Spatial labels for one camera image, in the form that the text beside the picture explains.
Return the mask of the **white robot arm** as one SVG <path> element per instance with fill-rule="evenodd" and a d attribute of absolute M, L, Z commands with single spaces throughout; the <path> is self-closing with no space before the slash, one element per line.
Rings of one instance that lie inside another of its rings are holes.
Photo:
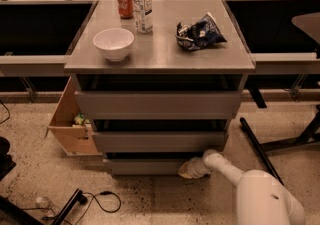
<path fill-rule="evenodd" d="M 302 204 L 271 174 L 243 171 L 214 149 L 182 164 L 178 174 L 196 179 L 220 172 L 236 188 L 237 225 L 306 225 Z"/>

